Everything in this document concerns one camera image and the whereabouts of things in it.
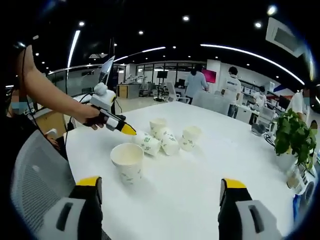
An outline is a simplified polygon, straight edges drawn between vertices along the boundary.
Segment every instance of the tipped over paper cup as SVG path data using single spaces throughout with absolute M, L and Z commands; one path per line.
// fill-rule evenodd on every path
M 136 131 L 136 135 L 132 137 L 133 143 L 139 145 L 147 154 L 155 156 L 161 147 L 161 142 L 143 131 Z
M 151 135 L 155 138 L 158 130 L 167 126 L 167 120 L 165 118 L 155 118 L 150 121 Z
M 159 139 L 161 146 L 167 155 L 174 155 L 179 152 L 179 143 L 170 128 L 163 127 L 157 130 L 155 137 Z
M 183 130 L 182 138 L 179 140 L 181 148 L 185 151 L 191 151 L 201 136 L 202 131 L 197 126 L 187 126 Z
M 133 185 L 142 178 L 143 149 L 134 143 L 123 143 L 112 149 L 112 163 L 119 172 L 121 182 Z

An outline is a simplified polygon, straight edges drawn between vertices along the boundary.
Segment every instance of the potted plant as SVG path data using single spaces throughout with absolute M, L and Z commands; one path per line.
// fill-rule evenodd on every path
M 275 152 L 277 164 L 287 174 L 296 162 L 296 167 L 309 170 L 312 167 L 310 151 L 316 147 L 316 137 L 306 123 L 290 108 L 276 119 Z

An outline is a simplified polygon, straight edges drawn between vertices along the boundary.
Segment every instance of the black ceiling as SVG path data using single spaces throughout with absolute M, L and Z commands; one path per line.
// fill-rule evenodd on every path
M 44 18 L 38 22 L 35 31 L 39 38 L 32 46 L 33 52 L 39 53 L 39 56 L 34 56 L 34 59 L 37 67 L 45 73 L 66 68 L 75 31 L 81 30 L 71 66 L 103 63 L 106 59 L 94 61 L 89 56 L 108 53 L 110 39 L 113 37 L 117 43 L 114 48 L 116 58 L 146 49 L 166 47 L 163 50 L 137 54 L 118 63 L 206 61 L 218 56 L 224 63 L 251 69 L 296 91 L 302 88 L 296 79 L 264 60 L 235 51 L 200 46 L 224 45 L 253 52 L 279 63 L 308 82 L 309 71 L 302 56 L 296 58 L 265 40 L 267 8 L 273 3 L 274 1 L 198 0 L 188 3 L 182 0 L 47 0 L 39 11 Z M 278 4 L 278 8 L 275 18 L 288 26 L 305 30 L 301 33 L 302 38 L 313 37 L 302 23 L 315 16 L 311 14 L 305 21 L 303 17 L 302 20 L 294 18 L 304 6 Z M 184 15 L 190 17 L 189 22 L 182 21 Z M 85 26 L 79 27 L 79 21 L 84 21 Z M 262 23 L 261 29 L 254 27 L 256 21 Z M 139 35 L 139 30 L 143 30 L 144 34 Z

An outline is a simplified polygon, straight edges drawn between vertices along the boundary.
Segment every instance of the white shirt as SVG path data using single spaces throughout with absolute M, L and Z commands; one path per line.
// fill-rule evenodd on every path
M 236 104 L 237 94 L 241 92 L 241 82 L 236 75 L 230 75 L 224 79 L 222 89 L 225 90 L 224 97 L 230 100 L 231 104 Z
M 190 98 L 193 98 L 197 92 L 208 87 L 205 75 L 199 71 L 194 76 L 189 73 L 185 85 L 187 85 L 185 95 Z
M 302 92 L 297 92 L 293 95 L 285 112 L 288 112 L 289 109 L 292 109 L 292 111 L 295 113 L 301 113 L 303 115 L 303 121 L 306 121 L 308 115 L 308 106 L 305 104 Z
M 264 107 L 267 102 L 267 97 L 263 93 L 257 91 L 253 94 L 253 98 L 255 99 L 255 103 L 260 107 Z

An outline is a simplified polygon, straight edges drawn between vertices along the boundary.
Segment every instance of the hand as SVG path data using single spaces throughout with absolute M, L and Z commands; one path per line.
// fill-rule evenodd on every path
M 54 146 L 55 149 L 60 150 L 60 146 L 56 140 L 54 140 L 52 137 L 45 135 L 46 139 Z
M 84 124 L 87 119 L 91 119 L 94 117 L 99 116 L 100 111 L 92 106 L 81 104 L 78 108 L 76 113 L 72 116 L 74 117 L 79 123 Z M 100 128 L 103 128 L 103 124 L 97 124 Z M 94 124 L 91 126 L 93 130 L 97 130 L 98 127 Z

